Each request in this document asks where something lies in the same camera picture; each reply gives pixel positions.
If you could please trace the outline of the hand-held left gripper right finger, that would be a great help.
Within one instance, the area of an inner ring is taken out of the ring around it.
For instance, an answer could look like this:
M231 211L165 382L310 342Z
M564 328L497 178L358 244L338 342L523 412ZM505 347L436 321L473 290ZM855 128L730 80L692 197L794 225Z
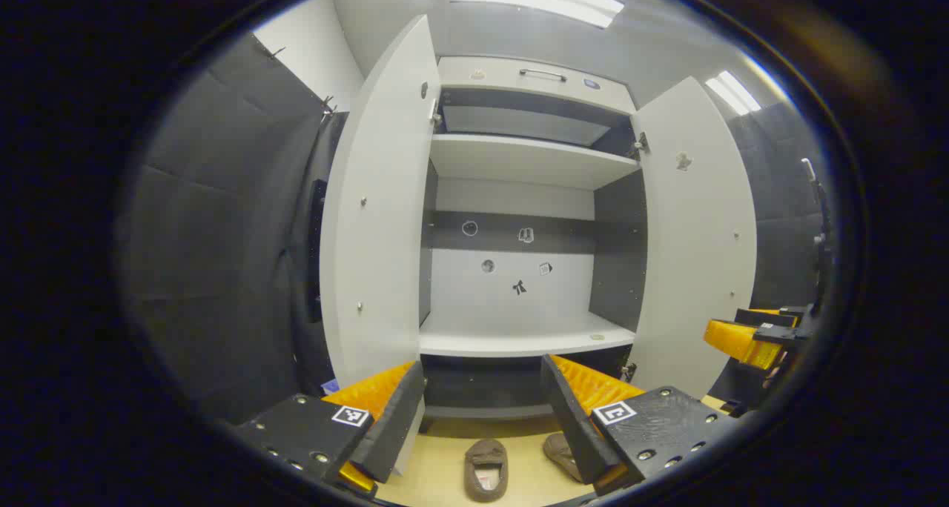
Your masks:
M736 427L677 388L644 391L556 355L541 358L540 379L581 480L598 496L664 476Z

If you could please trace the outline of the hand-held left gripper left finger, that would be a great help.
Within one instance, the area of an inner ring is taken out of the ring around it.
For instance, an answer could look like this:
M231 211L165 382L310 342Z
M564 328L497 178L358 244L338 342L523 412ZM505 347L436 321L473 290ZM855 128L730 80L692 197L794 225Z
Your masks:
M235 436L305 483L373 498L413 443L424 388L414 359L328 396L292 395L238 425Z

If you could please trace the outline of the brown fuzzy shoe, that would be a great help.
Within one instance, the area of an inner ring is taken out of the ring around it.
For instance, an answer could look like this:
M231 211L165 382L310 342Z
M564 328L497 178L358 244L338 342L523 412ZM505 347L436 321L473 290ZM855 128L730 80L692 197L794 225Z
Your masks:
M570 476L576 483L584 484L572 449L562 432L553 433L546 437L546 439L543 440L542 449L545 456L548 457L548 460L558 466L563 473Z
M466 451L463 462L465 493L477 503L492 503L504 496L509 485L507 449L495 439L478 440Z

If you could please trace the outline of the white cabinet door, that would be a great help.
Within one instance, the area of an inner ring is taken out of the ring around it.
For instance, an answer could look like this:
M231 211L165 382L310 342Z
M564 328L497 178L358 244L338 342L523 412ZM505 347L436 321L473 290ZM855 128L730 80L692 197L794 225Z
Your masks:
M417 15L348 113L320 237L323 329L342 388L418 358L420 258L440 72Z
M727 355L704 341L712 319L748 308L757 264L755 203L731 130L703 85L688 77L632 118L647 207L643 300L632 383L701 398Z

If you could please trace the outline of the white and grey shoe cabinet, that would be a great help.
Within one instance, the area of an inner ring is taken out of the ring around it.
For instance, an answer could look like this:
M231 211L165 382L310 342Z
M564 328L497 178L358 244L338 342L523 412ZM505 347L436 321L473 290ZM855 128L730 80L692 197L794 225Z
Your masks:
M434 276L430 279L433 311L474 310L491 314L568 314L591 312L636 334L643 300L645 266L634 270L610 262L615 276L594 276L593 254L555 253L553 234L541 227L543 203L539 184L488 182L440 176L440 185L454 185L454 236L462 233L466 220L477 223L477 238L484 239L489 227L486 214L500 216L503 206L508 224L499 228L500 247L436 248ZM644 241L647 261L647 218L644 225L627 225L615 233L623 247ZM420 314L420 328L427 316Z

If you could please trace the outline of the black backdrop cloth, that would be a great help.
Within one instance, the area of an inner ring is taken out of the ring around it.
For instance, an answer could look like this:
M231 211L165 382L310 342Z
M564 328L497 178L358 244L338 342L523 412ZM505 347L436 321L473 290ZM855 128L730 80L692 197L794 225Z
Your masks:
M816 300L821 210L804 166L824 170L821 147L789 104L764 106L727 122L744 163L756 225L751 308L772 310Z
M133 329L187 407L241 425L332 378L305 300L306 214L346 112L254 35L175 95L119 226Z

